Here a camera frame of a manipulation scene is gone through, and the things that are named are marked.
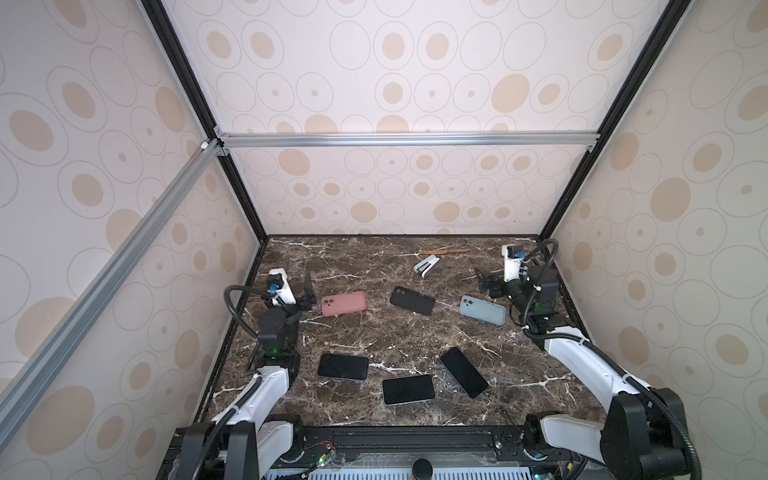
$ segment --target horizontal metal beam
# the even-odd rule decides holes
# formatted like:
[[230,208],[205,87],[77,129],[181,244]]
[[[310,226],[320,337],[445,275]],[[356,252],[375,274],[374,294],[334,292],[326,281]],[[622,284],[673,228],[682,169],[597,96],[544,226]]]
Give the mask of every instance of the horizontal metal beam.
[[198,150],[187,162],[85,293],[80,295],[58,328],[48,336],[46,342],[17,375],[17,381],[0,402],[0,452],[8,446],[56,375],[64,368],[72,353],[200,178],[205,167],[221,152],[218,141],[214,139],[208,142],[205,150]]
[[401,134],[222,134],[226,148],[429,147],[437,145],[594,145],[596,131],[477,131]]

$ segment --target black knob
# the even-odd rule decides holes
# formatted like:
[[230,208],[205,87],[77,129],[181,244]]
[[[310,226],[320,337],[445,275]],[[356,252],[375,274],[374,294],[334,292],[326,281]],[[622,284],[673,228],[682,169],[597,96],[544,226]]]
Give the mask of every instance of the black knob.
[[413,480],[430,480],[432,478],[432,464],[425,458],[416,460],[411,468],[411,478]]

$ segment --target enclosure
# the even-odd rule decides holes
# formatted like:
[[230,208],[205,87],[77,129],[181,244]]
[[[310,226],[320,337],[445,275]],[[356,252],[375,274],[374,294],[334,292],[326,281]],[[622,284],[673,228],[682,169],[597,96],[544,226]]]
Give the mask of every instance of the enclosure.
[[[766,0],[4,2],[0,479],[165,478],[176,429],[252,376],[224,288],[274,268],[368,305],[303,315],[273,413],[603,422],[513,308],[458,311],[507,308],[475,268],[547,239],[558,311],[679,395],[703,477],[768,476],[767,65]],[[468,251],[414,273],[444,249]],[[451,346],[483,396],[439,362]],[[324,353],[368,357],[368,379],[319,377]],[[434,400],[385,405],[383,380],[417,374]]]

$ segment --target wall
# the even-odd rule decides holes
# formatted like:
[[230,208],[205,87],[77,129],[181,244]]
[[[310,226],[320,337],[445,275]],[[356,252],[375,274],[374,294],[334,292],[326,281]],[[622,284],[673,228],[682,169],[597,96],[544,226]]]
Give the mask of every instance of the wall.
[[0,389],[200,145],[181,98],[133,2],[0,5]]
[[[129,0],[2,2],[0,117],[4,389],[202,133]],[[0,455],[0,478],[154,478],[255,246],[214,161]]]
[[707,0],[555,233],[597,344],[685,402],[704,478],[768,477],[768,2]]
[[255,249],[214,160],[0,455],[0,480],[155,478]]
[[[236,133],[594,130],[666,4],[666,0],[165,2],[222,130]],[[498,175],[493,168],[471,168],[482,162],[485,156],[479,156],[489,148],[436,148],[431,153],[433,167],[357,169],[365,174],[346,168],[346,159],[359,157],[368,164],[385,149],[301,149],[295,155],[306,157],[311,168],[298,175],[285,169],[264,173],[273,172],[272,157],[279,160],[281,151],[239,154],[240,165],[264,162],[255,171],[241,169],[253,186],[274,186],[251,189],[268,233],[537,233],[544,220],[519,221],[515,212],[530,204],[537,217],[546,219],[554,197],[523,196],[514,208],[508,205],[509,198],[526,193],[545,177],[545,184],[556,182],[554,188],[547,187],[554,193],[570,175],[540,173],[537,162],[554,150],[552,146],[530,147],[534,151],[530,174],[512,166],[516,154],[524,150],[516,147],[494,153]],[[404,164],[412,161],[416,150],[390,153]],[[574,147],[554,155],[572,159],[583,153],[583,147]],[[467,168],[445,168],[451,162],[466,163]],[[363,180],[356,177],[366,175],[366,182],[376,188],[369,187],[370,194],[353,192],[350,182],[359,183]],[[463,195],[432,195],[430,187],[427,194],[409,196],[407,187],[417,176],[438,186],[438,193],[444,180],[468,189]],[[323,195],[328,177],[342,193]],[[519,184],[510,194],[500,193],[512,178],[525,185]],[[299,181],[310,191],[319,191],[311,200],[316,215],[309,219],[295,211],[310,199],[309,194],[285,194],[293,192]],[[486,185],[483,194],[472,194],[470,186],[476,184]],[[535,189],[531,195],[537,197]],[[278,197],[286,201],[280,205]],[[378,214],[375,219],[333,213],[332,202],[350,210],[360,197]],[[393,200],[399,207],[392,205]],[[480,207],[482,212],[473,210],[477,217],[472,218],[435,215],[442,201],[455,202],[454,211]],[[486,214],[503,207],[515,211],[503,219]],[[332,209],[330,214],[319,215],[325,208]],[[294,220],[286,220],[289,211]],[[531,220],[527,211],[525,219]]]

